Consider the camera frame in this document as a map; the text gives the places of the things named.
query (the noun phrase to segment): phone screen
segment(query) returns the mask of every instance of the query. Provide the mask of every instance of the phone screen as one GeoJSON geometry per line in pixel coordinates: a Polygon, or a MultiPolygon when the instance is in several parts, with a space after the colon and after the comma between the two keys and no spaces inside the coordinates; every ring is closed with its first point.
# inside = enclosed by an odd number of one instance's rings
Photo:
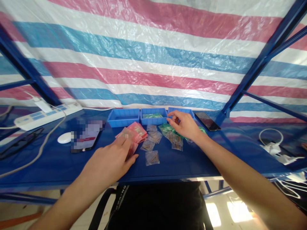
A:
{"type": "Polygon", "coordinates": [[[98,135],[103,130],[104,124],[104,121],[103,124],[87,124],[82,132],[74,132],[70,152],[78,153],[91,150],[95,145],[98,135]]]}
{"type": "Polygon", "coordinates": [[[195,115],[207,127],[209,131],[221,130],[221,128],[204,112],[197,112],[195,115]]]}

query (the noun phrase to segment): power strip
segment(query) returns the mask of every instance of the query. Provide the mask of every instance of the power strip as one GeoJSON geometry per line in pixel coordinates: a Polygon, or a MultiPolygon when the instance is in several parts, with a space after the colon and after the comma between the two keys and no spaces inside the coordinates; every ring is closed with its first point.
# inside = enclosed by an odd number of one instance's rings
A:
{"type": "Polygon", "coordinates": [[[68,116],[83,109],[82,107],[77,107],[75,104],[63,104],[56,106],[56,108],[57,109],[52,108],[52,111],[48,113],[40,111],[16,118],[14,120],[14,124],[18,128],[29,131],[64,117],[63,111],[65,112],[66,116],[68,116]]]}

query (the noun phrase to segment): plastic bin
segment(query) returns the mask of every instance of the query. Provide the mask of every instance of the plastic bin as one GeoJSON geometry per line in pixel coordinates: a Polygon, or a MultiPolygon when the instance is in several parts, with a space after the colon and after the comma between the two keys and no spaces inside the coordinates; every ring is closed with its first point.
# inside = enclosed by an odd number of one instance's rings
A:
{"type": "Polygon", "coordinates": [[[174,107],[169,107],[168,111],[173,112],[174,110],[178,110],[179,112],[184,112],[184,113],[189,113],[192,118],[195,120],[195,115],[191,109],[180,109],[180,108],[174,108],[174,107]]]}
{"type": "Polygon", "coordinates": [[[140,122],[139,109],[113,109],[107,120],[112,128],[127,127],[133,122],[140,122]]]}
{"type": "Polygon", "coordinates": [[[165,108],[141,109],[141,122],[142,125],[161,125],[167,123],[168,118],[165,108]],[[143,118],[143,114],[161,113],[162,118],[143,118]]]}

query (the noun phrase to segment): white computer mouse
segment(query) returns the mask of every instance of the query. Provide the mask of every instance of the white computer mouse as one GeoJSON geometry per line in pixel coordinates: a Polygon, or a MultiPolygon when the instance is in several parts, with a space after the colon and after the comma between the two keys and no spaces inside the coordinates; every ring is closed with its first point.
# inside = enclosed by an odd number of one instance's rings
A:
{"type": "Polygon", "coordinates": [[[71,142],[71,132],[69,133],[64,133],[61,136],[58,137],[58,142],[60,144],[66,144],[71,142]]]}

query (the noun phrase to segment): striped tarp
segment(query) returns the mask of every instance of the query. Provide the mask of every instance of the striped tarp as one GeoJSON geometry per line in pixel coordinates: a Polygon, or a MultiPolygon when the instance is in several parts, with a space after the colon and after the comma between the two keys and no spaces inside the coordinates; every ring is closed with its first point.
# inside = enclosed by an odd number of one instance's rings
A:
{"type": "MultiPolygon", "coordinates": [[[[62,102],[221,110],[294,1],[0,1],[1,24],[62,102]]],[[[294,33],[307,24],[307,18],[294,33]]],[[[21,76],[0,57],[0,83],[21,76]]],[[[307,38],[267,65],[250,92],[307,114],[307,38]]],[[[30,86],[1,104],[33,105],[30,86]]],[[[235,122],[302,122],[244,96],[235,122]]]]}

